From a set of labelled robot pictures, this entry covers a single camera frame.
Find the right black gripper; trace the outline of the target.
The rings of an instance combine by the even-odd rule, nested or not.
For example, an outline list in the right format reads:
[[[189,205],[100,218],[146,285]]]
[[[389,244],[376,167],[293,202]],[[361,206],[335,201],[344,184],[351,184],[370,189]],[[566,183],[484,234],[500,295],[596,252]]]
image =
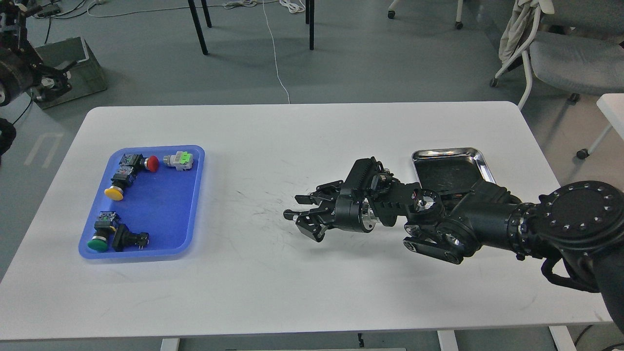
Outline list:
[[[322,184],[309,194],[295,195],[302,205],[320,205],[309,211],[286,209],[284,218],[294,221],[299,231],[321,242],[328,230],[337,228],[355,233],[370,233],[376,217],[382,225],[392,227],[398,217],[415,216],[413,194],[421,189],[419,182],[404,184],[374,157],[360,158],[346,180]]]

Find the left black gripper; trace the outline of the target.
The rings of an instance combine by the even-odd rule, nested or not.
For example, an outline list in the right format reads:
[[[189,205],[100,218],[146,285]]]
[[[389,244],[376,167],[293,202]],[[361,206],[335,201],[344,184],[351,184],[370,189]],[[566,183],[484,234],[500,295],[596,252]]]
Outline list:
[[[54,101],[72,89],[70,69],[78,62],[57,67],[37,63],[37,53],[27,46],[27,18],[39,12],[37,2],[0,3],[0,105],[14,101],[25,91],[35,102]]]

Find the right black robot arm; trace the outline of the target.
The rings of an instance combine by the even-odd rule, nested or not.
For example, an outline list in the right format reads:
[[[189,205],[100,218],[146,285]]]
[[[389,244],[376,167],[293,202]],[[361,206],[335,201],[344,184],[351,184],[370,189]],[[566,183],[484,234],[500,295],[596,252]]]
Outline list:
[[[403,183],[374,157],[361,158],[345,180],[297,195],[307,211],[283,216],[316,242],[340,229],[370,233],[405,217],[404,246],[461,264],[484,245],[508,250],[518,260],[541,258],[542,275],[554,285],[599,293],[623,329],[623,192],[600,181],[579,181],[522,202],[483,178],[449,191]]]

